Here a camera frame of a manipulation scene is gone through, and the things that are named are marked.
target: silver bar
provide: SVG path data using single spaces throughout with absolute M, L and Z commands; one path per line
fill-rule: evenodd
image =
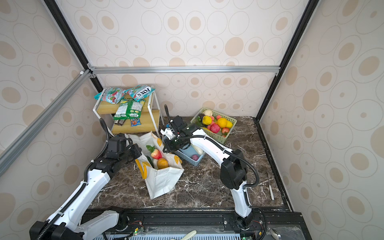
M 280 66 L 197 66 L 197 67 L 91 67 L 96 74 L 116 73 L 278 73 Z
M 84 73 L 78 75 L 76 79 L 74 79 L 3 152 L 0 156 L 0 176 L 11 166 L 84 81 L 89 79 L 89 76 L 91 75 L 89 70 L 87 69 L 83 71 Z

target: blue basket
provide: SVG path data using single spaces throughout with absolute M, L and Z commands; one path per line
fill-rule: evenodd
M 175 154 L 178 155 L 182 160 L 185 160 L 196 167 L 200 163 L 201 159 L 204 157 L 205 152 L 203 151 L 203 154 L 200 155 L 200 157 L 197 161 L 195 161 L 191 158 L 192 155 L 194 155 L 194 154 L 198 155 L 198 153 L 196 152 L 196 150 L 192 146 L 189 146 L 185 150 L 184 149 L 177 150 L 175 152 Z

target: green basket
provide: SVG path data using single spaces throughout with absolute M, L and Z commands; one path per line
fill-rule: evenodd
M 209 108 L 202 108 L 202 109 L 200 109 L 200 111 L 199 111 L 199 112 L 192 118 L 191 123 L 194 123 L 194 122 L 196 121 L 197 116 L 198 116 L 200 113 L 203 113 L 205 110 L 211 110 L 211 111 L 213 112 L 213 116 L 214 116 L 215 118 L 216 118 L 217 115 L 220 115 L 222 118 L 225 118 L 226 120 L 230 121 L 230 122 L 233 124 L 232 128 L 229 130 L 229 133 L 227 134 L 227 137 L 223 137 L 223 136 L 221 136 L 221 132 L 218 132 L 218 133 L 220 133 L 220 135 L 219 135 L 218 133 L 216 134 L 216 133 L 213 133 L 213 132 L 211 132 L 211 131 L 209 131 L 209 130 L 203 128 L 204 132 L 205 132 L 206 134 L 208 134 L 208 136 L 210 136 L 211 138 L 215 139 L 217 142 L 219 142 L 219 143 L 221 143 L 221 144 L 224 144 L 225 141 L 226 141 L 226 139 L 228 138 L 228 136 L 231 134 L 233 128 L 235 127 L 235 125 L 236 125 L 236 123 L 237 123 L 237 120 L 234 119 L 234 118 L 230 118 L 230 117 L 228 117 L 228 116 L 226 116 L 226 115 L 224 115 L 224 114 L 221 114 L 221 113 L 219 113 L 219 112 L 216 112 L 215 110 L 212 110 L 212 109 L 209 109 Z

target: green snack bag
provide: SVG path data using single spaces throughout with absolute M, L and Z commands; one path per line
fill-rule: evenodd
M 115 116 L 113 117 L 113 119 L 125 120 L 125 119 L 140 118 L 141 109 L 143 108 L 144 103 L 145 103 L 145 100 L 140 100 L 139 102 L 136 102 L 133 99 L 122 99 L 120 101 L 120 106 Z

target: basket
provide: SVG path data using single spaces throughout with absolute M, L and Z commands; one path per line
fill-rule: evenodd
M 193 166 L 196 167 L 200 163 L 201 159 L 204 157 L 205 152 L 203 151 L 203 154 L 200 155 L 200 157 L 197 161 L 195 161 L 191 158 L 192 155 L 194 155 L 194 154 L 198 155 L 198 153 L 196 152 L 196 150 L 192 146 L 189 146 L 185 150 L 183 150 L 183 149 L 177 150 L 174 152 L 174 154 L 178 155 L 181 159 L 189 162 L 190 164 L 192 164 Z
M 211 111 L 213 112 L 213 116 L 214 116 L 215 118 L 216 118 L 217 115 L 220 115 L 222 118 L 225 118 L 226 120 L 230 121 L 230 122 L 233 124 L 232 128 L 229 130 L 229 133 L 227 134 L 227 137 L 223 137 L 223 136 L 221 136 L 221 135 L 219 135 L 219 134 L 213 133 L 213 132 L 211 132 L 211 131 L 209 131 L 209 130 L 207 130 L 207 129 L 205 129 L 205 128 L 202 128 L 202 129 L 204 130 L 204 132 L 205 132 L 206 134 L 208 134 L 208 136 L 210 136 L 211 138 L 213 138 L 213 139 L 216 140 L 217 142 L 219 142 L 219 143 L 221 143 L 221 144 L 224 144 L 225 141 L 226 141 L 226 139 L 228 138 L 228 136 L 231 134 L 232 129 L 235 127 L 235 125 L 236 125 L 236 123 L 237 123 L 237 120 L 234 119 L 234 118 L 230 118 L 230 117 L 228 117 L 228 116 L 226 116 L 226 115 L 224 115 L 224 114 L 221 114 L 221 113 L 219 113 L 219 112 L 216 112 L 215 110 L 212 110 L 212 109 L 209 109 L 209 108 L 202 108 L 202 109 L 200 109 L 200 111 L 199 111 L 199 112 L 192 118 L 191 123 L 194 123 L 194 122 L 196 121 L 197 116 L 198 116 L 200 113 L 203 113 L 205 110 L 211 110 Z

